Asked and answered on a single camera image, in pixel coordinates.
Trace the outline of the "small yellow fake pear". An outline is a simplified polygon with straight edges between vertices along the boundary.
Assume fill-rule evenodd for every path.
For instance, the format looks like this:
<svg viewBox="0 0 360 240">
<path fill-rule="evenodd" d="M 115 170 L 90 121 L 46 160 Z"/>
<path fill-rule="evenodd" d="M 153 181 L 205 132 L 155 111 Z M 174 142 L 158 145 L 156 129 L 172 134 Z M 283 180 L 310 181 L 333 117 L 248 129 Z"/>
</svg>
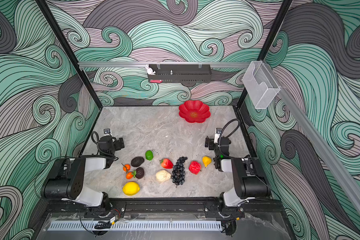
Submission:
<svg viewBox="0 0 360 240">
<path fill-rule="evenodd" d="M 202 162 L 203 162 L 204 167 L 206 168 L 208 165 L 210 165 L 212 163 L 212 159 L 208 156 L 203 156 Z"/>
</svg>

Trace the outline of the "red fake wrinkled fruit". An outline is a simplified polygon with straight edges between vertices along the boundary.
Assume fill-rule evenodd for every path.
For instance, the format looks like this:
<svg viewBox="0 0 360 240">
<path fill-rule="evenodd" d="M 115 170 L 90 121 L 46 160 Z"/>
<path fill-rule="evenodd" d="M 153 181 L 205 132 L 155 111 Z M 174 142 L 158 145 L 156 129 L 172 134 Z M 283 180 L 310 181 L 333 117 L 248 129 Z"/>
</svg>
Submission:
<svg viewBox="0 0 360 240">
<path fill-rule="evenodd" d="M 192 161 L 189 165 L 189 171 L 194 175 L 197 175 L 199 172 L 201 172 L 201 169 L 202 169 L 202 166 L 197 161 Z"/>
</svg>

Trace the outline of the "dark brown fake avocado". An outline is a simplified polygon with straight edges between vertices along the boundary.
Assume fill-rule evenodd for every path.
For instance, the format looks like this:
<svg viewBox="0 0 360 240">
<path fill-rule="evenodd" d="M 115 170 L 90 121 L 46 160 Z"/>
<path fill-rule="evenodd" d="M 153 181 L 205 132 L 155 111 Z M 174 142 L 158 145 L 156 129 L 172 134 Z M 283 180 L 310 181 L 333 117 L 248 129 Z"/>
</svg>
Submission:
<svg viewBox="0 0 360 240">
<path fill-rule="evenodd" d="M 134 178 L 141 179 L 145 175 L 145 171 L 143 168 L 139 167 L 133 171 Z"/>
</svg>

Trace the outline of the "red flower-shaped fruit bowl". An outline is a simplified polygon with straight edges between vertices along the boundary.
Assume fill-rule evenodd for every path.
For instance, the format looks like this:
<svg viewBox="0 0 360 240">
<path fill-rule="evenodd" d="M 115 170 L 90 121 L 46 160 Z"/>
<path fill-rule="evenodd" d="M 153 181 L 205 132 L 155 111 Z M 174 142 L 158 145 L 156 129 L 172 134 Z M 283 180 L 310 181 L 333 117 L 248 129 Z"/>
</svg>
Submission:
<svg viewBox="0 0 360 240">
<path fill-rule="evenodd" d="M 199 100 L 188 100 L 179 106 L 179 116 L 188 123 L 204 123 L 211 116 L 210 107 Z"/>
</svg>

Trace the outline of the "dark purple fake grapes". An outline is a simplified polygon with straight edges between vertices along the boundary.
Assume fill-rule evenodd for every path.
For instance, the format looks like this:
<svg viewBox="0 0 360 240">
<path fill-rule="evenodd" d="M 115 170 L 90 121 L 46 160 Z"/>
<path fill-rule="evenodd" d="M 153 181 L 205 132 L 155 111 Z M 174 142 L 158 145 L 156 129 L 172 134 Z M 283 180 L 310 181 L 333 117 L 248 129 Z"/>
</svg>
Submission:
<svg viewBox="0 0 360 240">
<path fill-rule="evenodd" d="M 187 159 L 187 157 L 180 157 L 173 167 L 171 179 L 176 186 L 183 185 L 185 182 L 185 162 Z"/>
</svg>

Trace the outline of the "cream fake pear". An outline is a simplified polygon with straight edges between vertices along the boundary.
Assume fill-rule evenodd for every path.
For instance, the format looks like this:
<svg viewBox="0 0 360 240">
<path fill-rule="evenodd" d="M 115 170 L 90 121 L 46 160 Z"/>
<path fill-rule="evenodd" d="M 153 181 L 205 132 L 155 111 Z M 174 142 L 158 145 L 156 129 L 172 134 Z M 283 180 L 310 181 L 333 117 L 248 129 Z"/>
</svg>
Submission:
<svg viewBox="0 0 360 240">
<path fill-rule="evenodd" d="M 156 173 L 156 180 L 160 183 L 168 181 L 171 177 L 171 173 L 166 170 L 160 170 Z"/>
</svg>

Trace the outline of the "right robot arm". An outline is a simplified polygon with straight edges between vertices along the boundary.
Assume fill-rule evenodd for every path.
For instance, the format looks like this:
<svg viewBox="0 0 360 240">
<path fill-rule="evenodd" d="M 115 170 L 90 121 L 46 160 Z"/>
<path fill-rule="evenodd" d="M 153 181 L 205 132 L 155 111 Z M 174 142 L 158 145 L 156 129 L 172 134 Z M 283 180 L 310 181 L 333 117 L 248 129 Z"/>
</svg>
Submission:
<svg viewBox="0 0 360 240">
<path fill-rule="evenodd" d="M 223 206 L 239 207 L 251 200 L 269 197 L 271 189 L 267 185 L 261 164 L 250 155 L 242 158 L 229 157 L 230 144 L 231 140 L 226 137 L 205 139 L 205 147 L 215 153 L 215 168 L 233 175 L 233 188 L 220 196 Z"/>
</svg>

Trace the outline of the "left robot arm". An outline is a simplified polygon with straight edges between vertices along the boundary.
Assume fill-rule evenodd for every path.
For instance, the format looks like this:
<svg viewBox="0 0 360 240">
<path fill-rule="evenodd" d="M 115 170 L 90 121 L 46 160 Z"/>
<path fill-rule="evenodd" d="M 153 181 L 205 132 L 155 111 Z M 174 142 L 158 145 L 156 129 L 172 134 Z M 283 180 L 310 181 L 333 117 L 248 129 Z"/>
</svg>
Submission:
<svg viewBox="0 0 360 240">
<path fill-rule="evenodd" d="M 81 155 L 78 158 L 60 157 L 55 160 L 41 187 L 43 200 L 72 201 L 89 208 L 111 208 L 108 194 L 85 186 L 84 176 L 92 171 L 110 168 L 118 160 L 115 152 L 125 147 L 124 139 L 117 139 L 109 132 L 105 132 L 101 138 L 98 138 L 97 132 L 92 134 L 98 154 Z"/>
</svg>

